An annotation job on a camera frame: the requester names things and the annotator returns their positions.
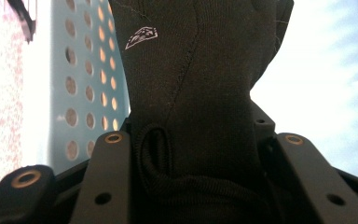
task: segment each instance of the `brass grommet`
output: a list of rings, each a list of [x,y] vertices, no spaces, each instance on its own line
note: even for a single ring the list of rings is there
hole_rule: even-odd
[[[109,144],[114,144],[120,142],[123,139],[123,135],[119,133],[112,133],[105,137],[105,142]]]
[[[293,145],[303,145],[304,144],[304,141],[298,137],[298,136],[295,136],[295,135],[292,135],[292,134],[288,134],[284,137],[286,139],[286,141],[288,143],[291,143]]]
[[[27,175],[30,176],[29,179],[27,178],[26,180],[21,180]],[[11,187],[15,189],[22,189],[28,187],[30,185],[33,185],[34,182],[40,179],[40,176],[42,176],[42,174],[37,170],[25,171],[24,173],[17,175],[16,178],[11,181]]]

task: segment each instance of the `white logo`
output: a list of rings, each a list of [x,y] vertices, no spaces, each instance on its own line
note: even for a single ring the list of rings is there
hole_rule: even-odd
[[[153,27],[143,27],[139,31],[132,35],[127,43],[126,49],[141,43],[144,40],[149,40],[158,37],[156,28]]]

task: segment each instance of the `hole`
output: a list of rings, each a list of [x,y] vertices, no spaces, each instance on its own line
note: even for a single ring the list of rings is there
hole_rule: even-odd
[[[94,151],[95,143],[93,141],[89,141],[87,143],[87,155],[91,158],[92,152]]]
[[[107,3],[108,3],[108,4],[107,4],[107,9],[109,10],[110,15],[113,16],[112,8],[110,7],[110,3],[109,3],[109,2],[107,2]]]
[[[84,21],[86,22],[87,26],[91,28],[91,16],[88,11],[84,11]]]
[[[77,149],[77,143],[75,141],[70,141],[66,145],[66,158],[70,161],[74,161],[77,158],[78,155],[78,149]]]
[[[112,68],[113,71],[116,70],[116,63],[112,57],[110,57],[110,67]]]
[[[108,26],[109,26],[109,30],[110,30],[110,32],[112,32],[112,33],[113,33],[113,30],[115,29],[115,26],[113,25],[112,20],[109,20],[109,22],[108,22],[107,24],[108,24]]]
[[[91,86],[86,87],[86,97],[90,102],[94,101],[94,90]]]
[[[66,48],[65,57],[69,64],[74,65],[76,63],[76,55],[71,48]]]
[[[106,83],[106,74],[104,73],[104,70],[101,70],[100,79],[103,84]]]
[[[103,116],[102,125],[103,125],[103,130],[104,131],[106,131],[109,128],[108,123],[107,123],[107,118],[105,116]]]
[[[72,10],[75,11],[75,1],[74,0],[66,0],[66,5]]]
[[[20,177],[19,182],[20,183],[28,182],[28,181],[32,180],[33,178],[34,178],[34,174],[26,174],[26,175],[23,175],[22,177]]]
[[[330,201],[331,203],[334,203],[336,205],[339,205],[339,206],[345,205],[345,201],[336,194],[327,194],[327,199],[328,199],[328,201]]]
[[[89,38],[88,35],[86,35],[84,37],[84,43],[86,44],[86,48],[89,50],[89,51],[92,51],[92,43],[91,43],[91,39]]]
[[[71,36],[71,37],[75,37],[75,25],[74,23],[69,20],[69,19],[66,19],[65,21],[65,28],[66,28],[66,32],[68,32],[68,34]]]
[[[101,193],[97,197],[95,197],[95,203],[98,205],[103,205],[109,203],[112,199],[110,193]]]
[[[116,80],[114,77],[110,78],[110,85],[112,86],[112,89],[115,91],[116,90]]]
[[[106,95],[105,95],[104,92],[101,93],[101,104],[102,104],[103,106],[106,106],[106,105],[107,105],[107,99],[106,99]]]
[[[77,124],[77,113],[73,108],[69,108],[65,114],[66,122],[69,126],[75,127]]]
[[[123,139],[123,135],[119,133],[112,133],[105,137],[105,142],[109,144],[114,144],[120,142]]]
[[[66,78],[65,87],[69,94],[74,95],[76,93],[76,83],[72,77]]]
[[[103,9],[101,6],[98,7],[98,17],[100,18],[100,21],[103,21]]]
[[[86,123],[87,123],[87,126],[91,129],[94,128],[94,121],[95,118],[94,118],[94,115],[92,115],[91,113],[88,113],[87,114],[87,117],[86,117]]]
[[[104,31],[103,31],[103,28],[100,26],[99,30],[100,30],[100,39],[101,39],[102,42],[104,42]]]
[[[109,38],[109,47],[111,50],[115,50],[115,42],[113,42],[112,37]]]
[[[118,131],[118,123],[116,119],[113,120],[113,130]]]
[[[89,61],[89,60],[86,60],[86,63],[85,63],[85,66],[86,66],[86,72],[87,74],[89,74],[90,76],[92,76],[92,63]]]
[[[112,98],[112,107],[113,107],[113,110],[117,110],[117,101],[116,101],[115,97]]]
[[[106,57],[105,57],[105,54],[104,54],[104,51],[103,51],[103,48],[100,48],[100,58],[101,58],[101,62],[105,62],[106,60]]]
[[[22,189],[28,187],[30,185],[33,185],[33,183],[40,179],[40,176],[42,176],[42,174],[37,170],[25,171],[24,173],[17,175],[11,181],[11,187],[15,189]]]
[[[291,143],[294,145],[302,145],[304,143],[300,137],[297,137],[295,135],[289,134],[289,135],[286,135],[285,138],[288,143]]]

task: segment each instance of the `light blue panel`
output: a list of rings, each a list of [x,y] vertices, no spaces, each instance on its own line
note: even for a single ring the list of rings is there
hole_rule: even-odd
[[[88,26],[87,15],[91,26]],[[48,165],[59,174],[88,159],[92,144],[98,136],[121,127],[129,114],[129,96],[115,30],[111,32],[112,27],[109,26],[109,22],[114,24],[108,1],[52,1],[51,18],[51,137]],[[67,29],[68,23],[74,25],[74,36],[71,35],[73,30]],[[100,38],[100,29],[104,39]],[[92,45],[91,49],[86,45],[86,36]],[[109,44],[110,38],[114,42],[113,50]],[[68,62],[67,49],[75,54],[75,64]],[[105,62],[101,59],[101,49]],[[114,68],[111,66],[111,59],[114,60]],[[88,73],[87,62],[92,65],[91,74]],[[105,73],[105,83],[101,79],[102,70]],[[116,82],[115,89],[111,84],[112,78]],[[75,94],[70,93],[74,87],[72,80],[76,84]],[[92,88],[93,92],[91,101],[87,95],[88,88]],[[106,105],[103,105],[102,94],[105,95]],[[115,109],[112,101],[114,98],[117,106]],[[76,115],[69,116],[69,109],[73,109]],[[89,125],[88,114],[91,114]]]

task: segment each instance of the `stitching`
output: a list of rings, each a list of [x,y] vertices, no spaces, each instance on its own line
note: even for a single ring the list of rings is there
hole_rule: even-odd
[[[192,5],[193,5],[193,9],[194,11],[196,12],[196,23],[197,23],[197,32],[196,32],[196,35],[191,43],[191,47],[190,47],[190,50],[187,52],[186,54],[186,63],[182,66],[182,69],[179,73],[179,76],[177,77],[176,79],[176,89],[173,91],[172,93],[172,97],[170,99],[170,101],[168,102],[169,104],[169,107],[168,107],[168,114],[167,114],[167,117],[164,121],[164,124],[167,124],[168,122],[168,119],[170,118],[170,115],[171,115],[171,112],[175,106],[175,103],[176,103],[176,99],[182,89],[182,86],[183,86],[183,82],[186,78],[186,75],[187,75],[187,72],[190,68],[190,65],[192,64],[193,62],[193,58],[194,58],[194,52],[197,48],[197,45],[199,43],[199,38],[200,38],[200,22],[199,22],[199,18],[198,18],[198,15],[197,15],[197,10],[196,10],[196,7],[195,7],[195,3],[194,3],[194,0],[192,1]]]
[[[130,11],[135,12],[136,14],[139,14],[141,17],[147,18],[148,21],[151,21],[145,14],[143,14],[142,12],[133,9],[133,7],[130,6],[125,6],[121,3],[119,3],[117,0],[113,0],[114,3],[116,3],[117,5],[119,5],[120,7],[125,7],[125,8],[129,8]]]

